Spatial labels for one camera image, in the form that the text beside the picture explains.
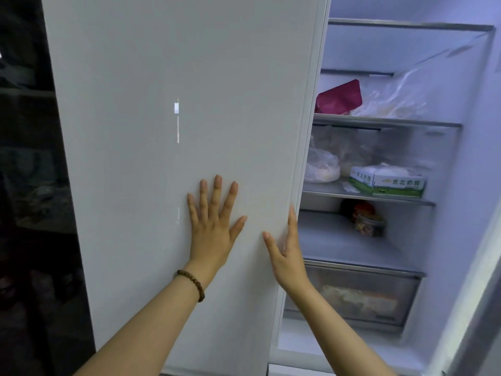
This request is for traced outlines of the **person's left hand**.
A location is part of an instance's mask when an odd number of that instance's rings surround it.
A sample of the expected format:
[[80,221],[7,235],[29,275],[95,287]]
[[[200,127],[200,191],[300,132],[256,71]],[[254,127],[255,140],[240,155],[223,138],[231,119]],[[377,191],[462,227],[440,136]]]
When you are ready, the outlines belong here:
[[208,182],[205,179],[200,181],[198,203],[196,204],[199,223],[197,228],[191,227],[188,262],[191,268],[198,267],[207,272],[216,273],[226,263],[235,244],[235,242],[230,242],[229,230],[239,219],[231,222],[237,194],[238,183],[233,181],[223,201],[221,194],[219,215],[210,215],[211,194],[209,194]]

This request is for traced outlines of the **person's right hand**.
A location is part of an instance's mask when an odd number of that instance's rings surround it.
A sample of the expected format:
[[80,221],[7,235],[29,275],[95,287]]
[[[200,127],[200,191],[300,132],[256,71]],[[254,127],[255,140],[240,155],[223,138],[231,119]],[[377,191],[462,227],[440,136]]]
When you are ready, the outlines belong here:
[[287,233],[281,252],[283,259],[270,259],[273,274],[289,297],[296,300],[311,289],[312,284],[307,276],[299,243],[297,217],[292,205],[289,208]]

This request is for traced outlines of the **white fridge door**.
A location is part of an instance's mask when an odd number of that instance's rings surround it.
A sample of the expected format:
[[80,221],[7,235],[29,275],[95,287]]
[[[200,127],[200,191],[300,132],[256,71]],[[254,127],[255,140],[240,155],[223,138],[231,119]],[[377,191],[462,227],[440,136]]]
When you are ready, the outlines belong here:
[[186,196],[248,217],[163,371],[265,376],[277,316],[262,231],[297,204],[330,0],[42,0],[96,347],[188,258]]

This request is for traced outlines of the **person's right forearm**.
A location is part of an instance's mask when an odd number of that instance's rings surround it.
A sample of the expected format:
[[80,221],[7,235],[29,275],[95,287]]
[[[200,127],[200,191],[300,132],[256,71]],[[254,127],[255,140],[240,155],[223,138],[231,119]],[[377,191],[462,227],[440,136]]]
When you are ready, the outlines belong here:
[[304,316],[336,376],[397,376],[308,279],[282,288]]

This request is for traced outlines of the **person's left forearm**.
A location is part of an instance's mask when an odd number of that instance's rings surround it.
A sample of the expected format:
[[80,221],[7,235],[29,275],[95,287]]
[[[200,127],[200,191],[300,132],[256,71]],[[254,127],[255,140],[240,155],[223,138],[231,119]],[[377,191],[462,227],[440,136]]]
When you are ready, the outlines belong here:
[[206,288],[220,266],[189,261],[74,376],[159,376],[200,299],[192,276]]

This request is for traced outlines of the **glass fridge shelf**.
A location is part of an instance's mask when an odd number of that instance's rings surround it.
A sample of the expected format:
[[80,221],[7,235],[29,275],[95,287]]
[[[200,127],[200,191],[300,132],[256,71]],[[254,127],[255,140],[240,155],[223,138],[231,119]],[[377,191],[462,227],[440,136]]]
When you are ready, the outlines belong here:
[[373,269],[382,274],[426,274],[385,237],[364,236],[337,214],[301,210],[297,221],[305,260],[334,267]]
[[410,203],[424,207],[435,207],[436,203],[422,197],[394,196],[394,195],[372,195],[364,193],[358,189],[347,191],[344,189],[342,181],[332,183],[304,183],[302,193],[311,196],[335,197],[341,199],[358,199],[371,202],[391,202]]
[[496,27],[485,24],[464,24],[464,23],[444,23],[444,22],[409,22],[378,19],[350,19],[350,18],[328,18],[329,25],[348,25],[348,26],[373,26],[383,28],[401,28],[415,30],[434,30],[434,31],[472,31],[472,32],[491,32]]
[[459,123],[389,119],[389,118],[371,118],[371,117],[353,117],[347,115],[331,115],[315,113],[313,124],[323,126],[335,126],[344,128],[362,128],[362,129],[381,129],[392,127],[443,127],[462,129],[463,125]]

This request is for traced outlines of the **white food in plastic bag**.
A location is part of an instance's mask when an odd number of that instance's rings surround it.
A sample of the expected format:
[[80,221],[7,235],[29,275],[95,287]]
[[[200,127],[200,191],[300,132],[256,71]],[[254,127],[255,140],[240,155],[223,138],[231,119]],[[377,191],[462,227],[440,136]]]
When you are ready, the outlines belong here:
[[335,154],[323,149],[309,148],[304,182],[331,183],[340,177],[340,160]]

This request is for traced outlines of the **clear fridge drawer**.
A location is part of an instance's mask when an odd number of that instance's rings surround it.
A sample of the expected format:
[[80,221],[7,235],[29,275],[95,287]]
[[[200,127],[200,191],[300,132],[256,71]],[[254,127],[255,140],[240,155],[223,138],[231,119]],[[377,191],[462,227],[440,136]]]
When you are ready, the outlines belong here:
[[355,327],[401,333],[423,275],[399,270],[306,260],[309,280]]

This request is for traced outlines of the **clear jar with red lid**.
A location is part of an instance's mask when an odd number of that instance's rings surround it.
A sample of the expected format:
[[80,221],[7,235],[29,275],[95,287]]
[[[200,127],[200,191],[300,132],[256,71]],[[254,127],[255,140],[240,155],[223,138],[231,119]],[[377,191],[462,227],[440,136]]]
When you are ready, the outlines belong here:
[[376,208],[368,202],[362,201],[355,204],[352,221],[355,230],[364,236],[380,238],[385,234],[385,218],[379,215]]

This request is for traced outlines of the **wrapped food in drawer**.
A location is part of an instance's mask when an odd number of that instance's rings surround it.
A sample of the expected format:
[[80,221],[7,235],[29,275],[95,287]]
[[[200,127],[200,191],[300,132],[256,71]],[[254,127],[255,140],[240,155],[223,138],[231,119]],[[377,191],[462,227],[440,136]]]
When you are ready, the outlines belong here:
[[391,317],[398,301],[377,293],[324,285],[320,294],[340,314],[345,316]]

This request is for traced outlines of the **green and white carton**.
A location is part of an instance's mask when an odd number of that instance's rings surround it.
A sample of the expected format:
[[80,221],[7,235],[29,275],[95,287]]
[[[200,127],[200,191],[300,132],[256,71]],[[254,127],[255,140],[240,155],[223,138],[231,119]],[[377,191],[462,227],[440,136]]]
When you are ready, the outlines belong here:
[[371,166],[353,166],[349,181],[360,191],[370,195],[390,195],[421,198],[427,177],[414,169],[381,163]]

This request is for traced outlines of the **red food pouch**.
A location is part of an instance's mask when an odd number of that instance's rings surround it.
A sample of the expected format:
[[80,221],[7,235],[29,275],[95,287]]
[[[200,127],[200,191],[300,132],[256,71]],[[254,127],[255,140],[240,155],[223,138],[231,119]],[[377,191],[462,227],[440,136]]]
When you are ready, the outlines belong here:
[[355,79],[318,94],[315,113],[349,115],[362,104],[360,81]]

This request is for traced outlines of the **dark glass cabinet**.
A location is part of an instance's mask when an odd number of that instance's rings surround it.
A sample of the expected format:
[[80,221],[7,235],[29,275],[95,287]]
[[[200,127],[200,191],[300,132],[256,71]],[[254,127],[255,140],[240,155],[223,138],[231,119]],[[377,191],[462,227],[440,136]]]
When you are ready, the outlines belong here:
[[0,376],[95,353],[41,0],[0,0]]

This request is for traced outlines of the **clear crumpled plastic bag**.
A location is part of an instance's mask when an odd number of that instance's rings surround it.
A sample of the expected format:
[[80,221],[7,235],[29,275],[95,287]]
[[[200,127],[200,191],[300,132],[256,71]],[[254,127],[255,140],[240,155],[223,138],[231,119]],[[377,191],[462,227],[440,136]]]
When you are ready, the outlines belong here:
[[360,78],[362,105],[350,112],[354,117],[423,120],[428,112],[425,69],[415,68],[389,76]]

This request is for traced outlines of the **white fridge body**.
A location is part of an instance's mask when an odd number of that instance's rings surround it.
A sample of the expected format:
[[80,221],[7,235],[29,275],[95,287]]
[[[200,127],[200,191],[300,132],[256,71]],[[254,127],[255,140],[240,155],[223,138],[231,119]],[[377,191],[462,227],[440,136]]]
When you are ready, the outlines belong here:
[[[347,191],[353,166],[386,163],[427,177],[435,207],[371,202],[383,237],[426,274],[403,332],[352,326],[398,376],[443,376],[454,359],[499,250],[485,249],[501,214],[501,0],[330,0],[330,18],[494,25],[491,32],[328,25],[318,93],[369,75],[425,69],[428,112],[443,127],[344,128],[313,124],[310,145],[340,160]],[[351,224],[358,199],[302,193],[301,210]]]

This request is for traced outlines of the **grey fridge door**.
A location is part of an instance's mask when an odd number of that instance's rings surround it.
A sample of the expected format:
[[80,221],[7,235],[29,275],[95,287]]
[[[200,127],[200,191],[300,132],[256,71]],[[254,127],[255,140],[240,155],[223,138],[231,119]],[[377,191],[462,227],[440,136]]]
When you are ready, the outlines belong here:
[[501,237],[493,249],[499,258],[443,376],[501,376]]

